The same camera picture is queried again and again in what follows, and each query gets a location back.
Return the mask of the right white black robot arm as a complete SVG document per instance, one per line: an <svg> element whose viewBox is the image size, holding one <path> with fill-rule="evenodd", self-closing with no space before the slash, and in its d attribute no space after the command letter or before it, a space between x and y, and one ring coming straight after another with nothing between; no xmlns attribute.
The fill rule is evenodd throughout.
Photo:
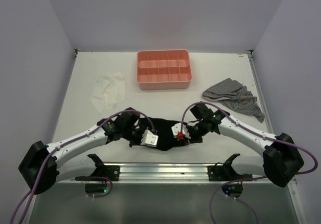
<svg viewBox="0 0 321 224"><path fill-rule="evenodd" d="M200 143L206 134L216 133L232 138L257 153L254 157L230 156L213 169L220 180L246 179L257 175L285 187L304 165L292 137L285 133L276 136L260 131L222 109L212 111L204 102L192 104L188 109L198 121L186 128L191 141Z"/></svg>

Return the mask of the black underwear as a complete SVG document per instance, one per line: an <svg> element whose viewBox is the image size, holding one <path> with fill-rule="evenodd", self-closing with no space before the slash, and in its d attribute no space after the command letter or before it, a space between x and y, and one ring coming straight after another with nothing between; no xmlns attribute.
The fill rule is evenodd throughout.
<svg viewBox="0 0 321 224"><path fill-rule="evenodd" d="M153 123L156 135L158 135L158 142L157 147L154 149L158 149L161 151L167 151L174 147L182 147L187 146L189 144L194 143L202 143L203 140L190 140L187 138L184 138L182 140L178 140L175 138L172 134L171 127L177 123L178 121L173 120L165 120L165 119L159 119L159 118L151 118L151 122ZM146 118L140 118L138 120L138 125L144 125L148 127L148 130L152 131L152 126L150 122Z"/></svg>

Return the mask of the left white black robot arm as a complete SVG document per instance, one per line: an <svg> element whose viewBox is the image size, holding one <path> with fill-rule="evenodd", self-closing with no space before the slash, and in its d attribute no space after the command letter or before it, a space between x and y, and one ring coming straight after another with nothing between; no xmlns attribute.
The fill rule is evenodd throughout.
<svg viewBox="0 0 321 224"><path fill-rule="evenodd" d="M72 159L121 138L132 141L130 134L140 117L149 119L142 112L127 108L68 139L49 144L37 141L28 149L18 170L34 195L49 190L62 180L101 180L107 177L107 170L96 154L88 154L75 162Z"/></svg>

